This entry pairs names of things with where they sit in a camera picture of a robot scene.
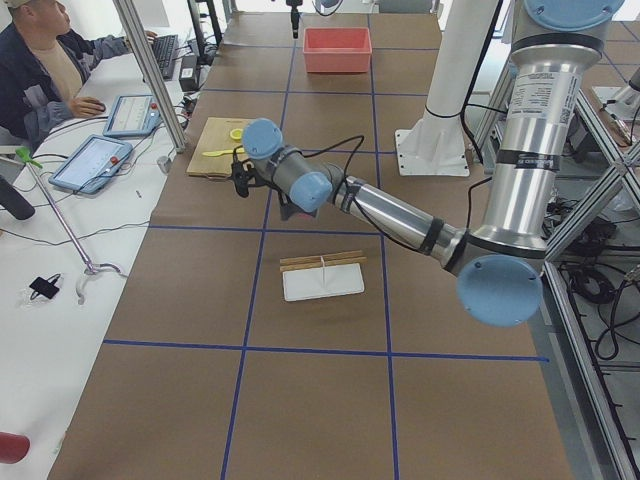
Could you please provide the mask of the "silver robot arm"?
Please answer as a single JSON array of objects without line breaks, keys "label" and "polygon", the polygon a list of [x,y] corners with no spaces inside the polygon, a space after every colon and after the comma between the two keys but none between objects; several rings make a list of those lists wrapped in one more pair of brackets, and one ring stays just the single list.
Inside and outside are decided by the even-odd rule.
[{"label": "silver robot arm", "polygon": [[251,121],[242,143],[258,180],[299,210],[324,203],[360,218],[457,279],[466,311],[496,326],[534,315],[546,253],[541,229],[584,73],[602,56],[617,1],[523,1],[511,58],[517,75],[481,225],[457,229],[331,165],[315,166],[277,125]]}]

